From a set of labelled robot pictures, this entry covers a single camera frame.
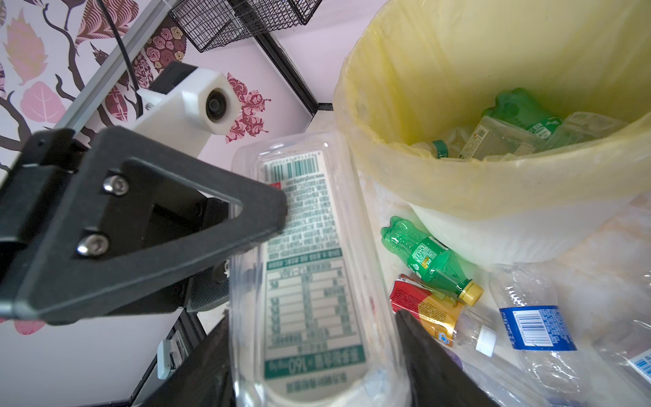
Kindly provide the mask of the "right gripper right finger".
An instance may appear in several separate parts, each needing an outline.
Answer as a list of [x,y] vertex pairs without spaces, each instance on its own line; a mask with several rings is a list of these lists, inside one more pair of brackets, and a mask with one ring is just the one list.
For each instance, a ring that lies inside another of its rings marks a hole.
[[413,406],[495,406],[407,310],[395,315]]

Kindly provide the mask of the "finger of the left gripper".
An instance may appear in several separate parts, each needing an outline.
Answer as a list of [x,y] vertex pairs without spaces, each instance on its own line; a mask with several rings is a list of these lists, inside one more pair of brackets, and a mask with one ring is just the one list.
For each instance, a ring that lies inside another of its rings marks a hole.
[[278,235],[279,190],[123,127],[37,132],[1,186],[1,316],[171,312],[194,276]]

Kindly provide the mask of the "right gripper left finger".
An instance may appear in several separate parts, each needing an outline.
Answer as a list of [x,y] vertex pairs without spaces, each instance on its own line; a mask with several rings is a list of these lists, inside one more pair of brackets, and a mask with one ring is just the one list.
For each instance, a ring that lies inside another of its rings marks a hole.
[[228,316],[196,347],[180,369],[145,400],[144,405],[234,405]]

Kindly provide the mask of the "clear bottle green cap front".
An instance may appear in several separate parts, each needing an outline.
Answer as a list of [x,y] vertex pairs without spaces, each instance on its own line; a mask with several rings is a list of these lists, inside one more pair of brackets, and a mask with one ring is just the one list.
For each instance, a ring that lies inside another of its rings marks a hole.
[[239,149],[235,173],[285,193],[282,233],[230,262],[239,406],[407,406],[409,377],[358,173],[338,132]]

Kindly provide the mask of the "green bottle yellow cap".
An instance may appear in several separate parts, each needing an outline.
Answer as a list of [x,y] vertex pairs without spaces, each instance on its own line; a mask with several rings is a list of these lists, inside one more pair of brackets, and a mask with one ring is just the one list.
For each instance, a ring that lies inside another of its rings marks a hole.
[[481,116],[514,125],[543,140],[549,139],[563,123],[558,115],[546,110],[524,88],[499,93],[495,105],[484,110]]

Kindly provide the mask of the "blue label bottle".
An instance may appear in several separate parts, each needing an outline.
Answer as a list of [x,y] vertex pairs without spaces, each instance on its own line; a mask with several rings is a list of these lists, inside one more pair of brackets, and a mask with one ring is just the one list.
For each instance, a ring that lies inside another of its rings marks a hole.
[[635,390],[650,400],[650,313],[625,315],[593,339],[601,359]]
[[525,266],[497,266],[489,287],[527,380],[552,406],[586,406],[588,366],[549,278]]

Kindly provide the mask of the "clear square bottle green cap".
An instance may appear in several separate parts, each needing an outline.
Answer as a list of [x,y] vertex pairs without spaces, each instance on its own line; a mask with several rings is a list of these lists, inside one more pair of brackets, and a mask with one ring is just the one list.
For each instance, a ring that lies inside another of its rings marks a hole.
[[544,140],[501,120],[483,116],[461,149],[460,159],[483,160],[491,156],[524,156],[541,151]]

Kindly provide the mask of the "blue label bottle gripper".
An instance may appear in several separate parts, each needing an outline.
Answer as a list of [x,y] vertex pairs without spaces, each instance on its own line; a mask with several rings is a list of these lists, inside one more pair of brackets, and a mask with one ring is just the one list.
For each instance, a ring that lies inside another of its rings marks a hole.
[[576,112],[568,116],[547,140],[544,151],[559,149],[583,142],[592,142],[608,137],[628,123],[589,112]]

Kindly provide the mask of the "green bottle near bin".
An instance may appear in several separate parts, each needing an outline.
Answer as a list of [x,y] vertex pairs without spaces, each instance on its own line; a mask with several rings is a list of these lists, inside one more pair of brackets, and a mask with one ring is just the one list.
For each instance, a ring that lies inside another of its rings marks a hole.
[[381,229],[381,243],[425,285],[451,294],[465,305],[475,305],[484,293],[466,276],[454,251],[410,220],[393,216],[389,226]]

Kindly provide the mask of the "white plastic waste bin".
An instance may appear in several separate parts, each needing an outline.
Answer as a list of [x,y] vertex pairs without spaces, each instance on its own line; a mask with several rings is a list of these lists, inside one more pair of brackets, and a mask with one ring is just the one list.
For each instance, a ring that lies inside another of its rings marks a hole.
[[634,196],[583,201],[488,220],[463,220],[412,205],[439,242],[478,266],[556,259],[596,232]]

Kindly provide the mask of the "yellow plastic bin liner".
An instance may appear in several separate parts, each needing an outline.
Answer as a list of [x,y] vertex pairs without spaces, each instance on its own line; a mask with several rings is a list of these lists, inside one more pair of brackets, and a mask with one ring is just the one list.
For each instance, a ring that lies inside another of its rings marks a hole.
[[[525,88],[559,116],[626,123],[524,158],[435,159],[415,144]],[[333,98],[357,166],[412,205],[465,220],[632,200],[650,189],[647,1],[390,1],[344,61]]]

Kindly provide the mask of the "red yellow label bottle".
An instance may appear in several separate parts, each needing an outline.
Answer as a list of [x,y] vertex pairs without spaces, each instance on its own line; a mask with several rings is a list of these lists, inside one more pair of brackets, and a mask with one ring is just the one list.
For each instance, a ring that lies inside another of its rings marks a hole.
[[481,310],[464,305],[448,295],[400,275],[389,296],[393,311],[406,310],[439,344],[449,348],[466,347],[492,357],[498,335],[493,318]]

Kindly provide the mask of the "clear bottle purple cap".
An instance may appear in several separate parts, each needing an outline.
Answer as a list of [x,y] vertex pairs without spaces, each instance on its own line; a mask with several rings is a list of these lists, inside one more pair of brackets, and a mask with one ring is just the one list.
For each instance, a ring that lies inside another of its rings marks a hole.
[[476,351],[444,349],[453,361],[499,406],[551,406],[520,372],[505,360],[488,358]]

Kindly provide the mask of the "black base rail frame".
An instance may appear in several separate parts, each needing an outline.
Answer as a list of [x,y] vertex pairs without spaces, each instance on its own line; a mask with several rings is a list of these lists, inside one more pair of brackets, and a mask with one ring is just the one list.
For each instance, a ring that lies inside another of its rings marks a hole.
[[132,394],[131,406],[142,406],[179,369],[189,355],[206,338],[197,313],[183,310]]

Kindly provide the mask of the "aluminium rail left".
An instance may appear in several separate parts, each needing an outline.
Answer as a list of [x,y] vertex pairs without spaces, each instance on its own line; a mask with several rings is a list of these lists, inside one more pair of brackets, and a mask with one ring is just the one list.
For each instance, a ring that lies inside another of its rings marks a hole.
[[72,105],[67,108],[61,120],[54,126],[55,129],[69,128],[78,132],[83,129],[122,73],[126,71],[126,60],[135,59],[147,39],[154,34],[175,5],[176,1],[151,1],[147,5],[136,18],[129,32],[121,39],[128,57],[123,57],[120,49],[115,49],[84,86]]

